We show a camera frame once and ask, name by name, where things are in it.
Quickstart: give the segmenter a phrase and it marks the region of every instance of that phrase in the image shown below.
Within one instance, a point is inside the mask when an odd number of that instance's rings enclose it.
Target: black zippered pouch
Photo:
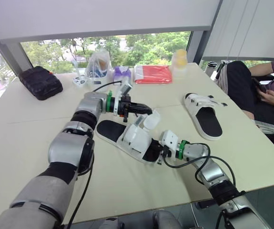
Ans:
[[[18,78],[38,100],[48,99],[62,91],[59,79],[40,66],[20,73]]]

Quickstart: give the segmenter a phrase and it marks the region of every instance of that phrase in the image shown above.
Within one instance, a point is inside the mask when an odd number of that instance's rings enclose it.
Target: person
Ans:
[[[261,91],[252,77],[274,73],[274,61],[247,68],[241,61],[224,66],[216,83],[274,143],[274,81]]]

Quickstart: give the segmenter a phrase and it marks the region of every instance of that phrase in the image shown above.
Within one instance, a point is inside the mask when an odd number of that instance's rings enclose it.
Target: slipper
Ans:
[[[151,115],[139,115],[133,124],[127,126],[110,120],[97,125],[99,138],[123,150],[128,155],[145,164],[162,163],[162,146],[152,139],[149,130],[156,127],[160,116],[156,111]]]
[[[223,130],[215,115],[215,106],[227,106],[213,99],[213,96],[202,96],[188,93],[183,98],[184,105],[192,118],[198,133],[207,140],[218,140]]]

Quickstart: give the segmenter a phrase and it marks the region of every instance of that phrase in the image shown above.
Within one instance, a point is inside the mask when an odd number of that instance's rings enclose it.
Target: plastic bag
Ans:
[[[136,83],[171,83],[172,74],[167,65],[136,65]]]
[[[91,55],[85,70],[87,85],[91,85],[92,88],[100,87],[106,83],[112,82],[112,75],[113,70],[109,52],[104,49],[94,52]]]

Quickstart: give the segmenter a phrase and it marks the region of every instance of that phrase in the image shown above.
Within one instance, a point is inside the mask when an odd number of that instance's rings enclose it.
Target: black cable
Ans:
[[[210,147],[207,144],[205,144],[205,143],[199,143],[199,144],[201,144],[201,145],[208,148],[208,155],[206,156],[206,159],[205,159],[204,163],[195,172],[195,179],[203,185],[203,182],[200,179],[198,179],[197,176],[198,176],[198,173],[200,172],[200,170],[207,164],[208,160],[210,159],[211,150],[210,150]]]
[[[106,84],[104,84],[104,85],[102,85],[102,86],[100,86],[100,87],[94,89],[93,92],[96,92],[97,90],[99,90],[99,89],[101,89],[101,88],[103,88],[103,87],[106,87],[106,86],[108,86],[108,85],[110,85],[110,84],[113,84],[113,83],[121,83],[121,82],[122,82],[121,80],[118,80],[118,81],[113,81],[113,82],[110,82],[110,83],[106,83]]]
[[[221,223],[222,216],[223,216],[223,212],[221,211],[221,213],[219,213],[219,215],[218,215],[217,222],[216,222],[216,225],[215,225],[215,229],[219,229],[219,225]]]
[[[75,207],[75,210],[74,210],[73,214],[71,215],[71,218],[70,218],[70,220],[69,220],[69,223],[68,223],[66,229],[70,229],[70,227],[71,227],[71,225],[72,225],[72,222],[73,222],[73,219],[74,219],[76,213],[78,212],[79,207],[80,207],[80,205],[81,205],[81,203],[82,203],[82,201],[83,201],[83,199],[84,199],[84,197],[85,197],[85,194],[86,194],[86,191],[87,191],[87,189],[88,189],[89,182],[90,182],[90,179],[91,179],[91,175],[92,175],[93,163],[94,163],[94,155],[93,155],[93,160],[92,160],[91,169],[90,169],[90,173],[89,173],[89,177],[88,177],[88,180],[87,180],[86,187],[85,187],[85,189],[84,189],[84,191],[83,191],[83,194],[81,195],[81,198],[80,198],[78,204],[77,204],[76,207]]]
[[[171,168],[181,168],[181,167],[190,165],[190,164],[194,163],[195,161],[198,161],[198,160],[204,159],[204,158],[207,158],[207,156],[198,157],[198,158],[196,158],[196,159],[193,159],[192,161],[189,161],[189,162],[187,162],[187,163],[184,163],[184,164],[181,164],[181,165],[178,165],[178,166],[170,165],[170,164],[165,160],[165,157],[163,157],[163,161],[165,162],[165,164],[166,164],[168,167],[171,167]],[[220,157],[217,157],[217,156],[210,156],[210,158],[214,158],[214,159],[220,160],[220,161],[222,161],[222,162],[228,167],[228,169],[230,170],[230,173],[231,173],[231,175],[232,175],[233,185],[236,186],[235,175],[234,175],[234,172],[233,172],[232,168],[230,167],[230,165],[229,165],[226,161],[224,161],[223,159],[221,159]]]

